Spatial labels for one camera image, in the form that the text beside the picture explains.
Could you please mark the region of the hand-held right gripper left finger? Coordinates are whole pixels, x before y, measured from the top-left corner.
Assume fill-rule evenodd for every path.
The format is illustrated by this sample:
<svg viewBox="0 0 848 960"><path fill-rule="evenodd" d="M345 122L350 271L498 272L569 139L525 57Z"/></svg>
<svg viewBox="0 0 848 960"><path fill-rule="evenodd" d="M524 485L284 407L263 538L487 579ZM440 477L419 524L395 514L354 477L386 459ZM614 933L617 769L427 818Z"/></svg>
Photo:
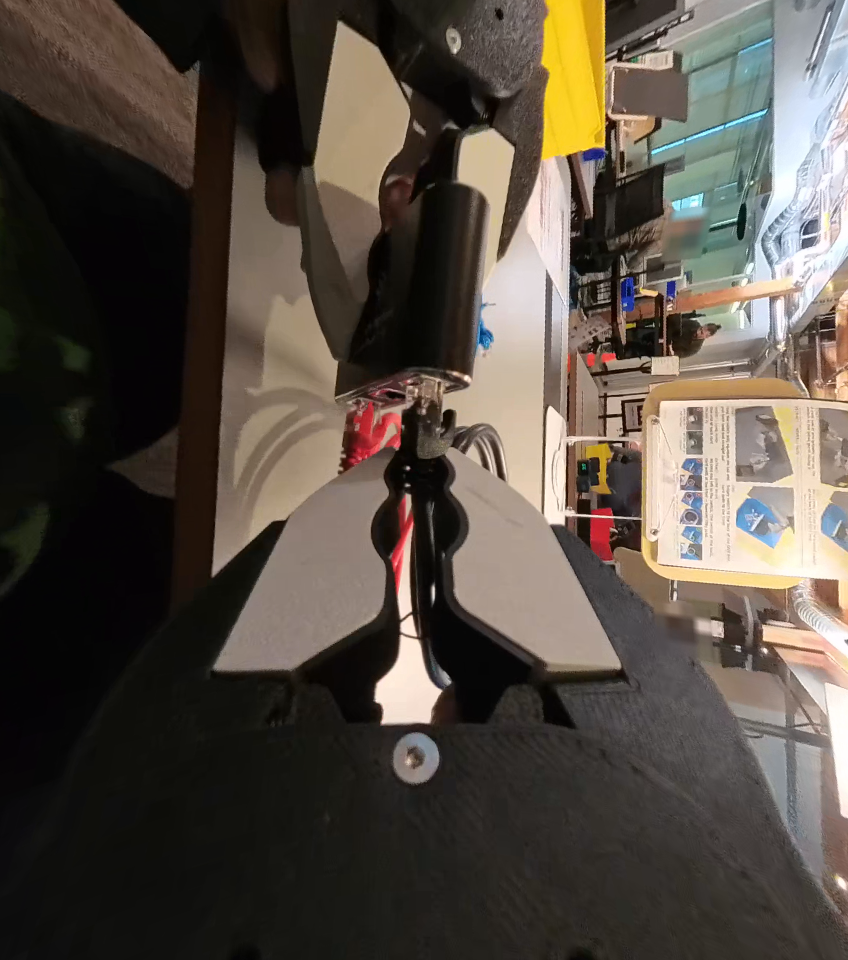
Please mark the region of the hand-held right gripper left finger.
<svg viewBox="0 0 848 960"><path fill-rule="evenodd" d="M391 490L382 450L313 492L286 519L213 665L215 674L331 675L376 687L399 649L390 552L373 537Z"/></svg>

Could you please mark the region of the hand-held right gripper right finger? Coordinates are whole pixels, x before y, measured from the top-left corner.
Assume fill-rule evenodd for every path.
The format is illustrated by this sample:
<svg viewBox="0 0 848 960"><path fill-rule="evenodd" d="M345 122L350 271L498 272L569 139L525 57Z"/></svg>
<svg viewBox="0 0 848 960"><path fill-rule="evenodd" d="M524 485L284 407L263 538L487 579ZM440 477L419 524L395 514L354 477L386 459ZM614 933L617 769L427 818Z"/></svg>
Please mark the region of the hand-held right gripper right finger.
<svg viewBox="0 0 848 960"><path fill-rule="evenodd" d="M564 683L623 665L546 517L451 448L433 495L433 654L457 684Z"/></svg>

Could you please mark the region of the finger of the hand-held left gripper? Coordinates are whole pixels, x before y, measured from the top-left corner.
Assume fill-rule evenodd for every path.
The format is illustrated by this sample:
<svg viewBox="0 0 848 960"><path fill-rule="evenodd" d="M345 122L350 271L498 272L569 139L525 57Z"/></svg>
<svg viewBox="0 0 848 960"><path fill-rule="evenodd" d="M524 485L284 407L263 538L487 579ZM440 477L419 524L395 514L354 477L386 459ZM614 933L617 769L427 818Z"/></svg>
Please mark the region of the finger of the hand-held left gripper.
<svg viewBox="0 0 848 960"><path fill-rule="evenodd" d="M331 356L346 362L370 293L385 175L404 148L409 96L380 49L340 18L312 45L292 30L305 161L297 177L301 267Z"/></svg>
<svg viewBox="0 0 848 960"><path fill-rule="evenodd" d="M500 131L478 126L457 132L454 178L484 198L483 268L495 268L506 255L520 224L518 181L514 178L515 147Z"/></svg>

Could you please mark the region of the yellow plastic bin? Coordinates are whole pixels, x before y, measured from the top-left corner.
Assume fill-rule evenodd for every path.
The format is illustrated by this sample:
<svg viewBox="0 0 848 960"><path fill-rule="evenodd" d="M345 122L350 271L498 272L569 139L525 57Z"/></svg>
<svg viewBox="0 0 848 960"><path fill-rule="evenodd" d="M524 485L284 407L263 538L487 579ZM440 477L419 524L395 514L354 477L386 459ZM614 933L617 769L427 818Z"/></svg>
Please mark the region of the yellow plastic bin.
<svg viewBox="0 0 848 960"><path fill-rule="evenodd" d="M606 4L549 1L541 63L549 73L541 159L606 151Z"/></svg>

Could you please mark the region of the black ethernet adapter hub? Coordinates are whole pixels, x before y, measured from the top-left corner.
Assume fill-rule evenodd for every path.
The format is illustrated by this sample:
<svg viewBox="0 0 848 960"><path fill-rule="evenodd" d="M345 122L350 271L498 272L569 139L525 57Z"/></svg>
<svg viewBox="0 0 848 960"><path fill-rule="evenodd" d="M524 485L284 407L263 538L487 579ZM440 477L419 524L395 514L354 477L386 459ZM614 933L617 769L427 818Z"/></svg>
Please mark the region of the black ethernet adapter hub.
<svg viewBox="0 0 848 960"><path fill-rule="evenodd" d="M373 242L368 295L337 366L337 405L442 402L470 386L489 215L479 190L442 178Z"/></svg>

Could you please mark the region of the person's left hand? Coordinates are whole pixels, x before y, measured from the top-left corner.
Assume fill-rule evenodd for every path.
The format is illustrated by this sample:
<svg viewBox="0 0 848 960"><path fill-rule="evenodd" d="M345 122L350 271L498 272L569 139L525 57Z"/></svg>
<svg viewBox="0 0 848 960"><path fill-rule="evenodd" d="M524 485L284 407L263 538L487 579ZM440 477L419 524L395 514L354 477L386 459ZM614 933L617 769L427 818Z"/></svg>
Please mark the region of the person's left hand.
<svg viewBox="0 0 848 960"><path fill-rule="evenodd" d="M288 19L283 1L241 2L233 14L254 96L254 138L264 201L280 225L297 227L298 180L308 160L302 133Z"/></svg>

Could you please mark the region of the yellow and black boxes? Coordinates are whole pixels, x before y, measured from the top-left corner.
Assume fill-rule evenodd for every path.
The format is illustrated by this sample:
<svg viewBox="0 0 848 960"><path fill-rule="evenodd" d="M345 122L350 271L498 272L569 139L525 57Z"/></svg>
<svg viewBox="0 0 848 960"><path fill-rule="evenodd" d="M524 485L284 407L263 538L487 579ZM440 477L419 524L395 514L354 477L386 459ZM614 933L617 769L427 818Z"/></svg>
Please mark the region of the yellow and black boxes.
<svg viewBox="0 0 848 960"><path fill-rule="evenodd" d="M573 446L574 491L581 496L610 496L614 489L610 480L610 464L618 445L606 441L578 442Z"/></svg>

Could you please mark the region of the black monitor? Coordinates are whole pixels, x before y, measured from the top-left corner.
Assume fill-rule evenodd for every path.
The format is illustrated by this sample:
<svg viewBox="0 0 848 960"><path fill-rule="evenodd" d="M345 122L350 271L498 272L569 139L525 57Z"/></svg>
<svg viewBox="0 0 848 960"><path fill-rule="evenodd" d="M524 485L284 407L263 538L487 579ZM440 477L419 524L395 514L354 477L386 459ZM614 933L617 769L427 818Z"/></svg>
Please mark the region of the black monitor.
<svg viewBox="0 0 848 960"><path fill-rule="evenodd" d="M654 164L624 176L603 197L602 235L611 240L657 221L665 212L667 166Z"/></svg>

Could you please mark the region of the instruction sheet on stand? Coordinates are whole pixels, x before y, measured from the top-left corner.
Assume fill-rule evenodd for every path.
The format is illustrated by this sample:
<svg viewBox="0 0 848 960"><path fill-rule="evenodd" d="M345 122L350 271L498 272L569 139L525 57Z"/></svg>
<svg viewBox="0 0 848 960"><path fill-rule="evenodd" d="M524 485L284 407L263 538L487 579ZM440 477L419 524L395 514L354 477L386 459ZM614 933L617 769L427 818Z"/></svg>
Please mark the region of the instruction sheet on stand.
<svg viewBox="0 0 848 960"><path fill-rule="evenodd" d="M611 522L638 524L661 577L788 589L848 582L848 401L778 379L654 387L636 457L636 494Z"/></svg>

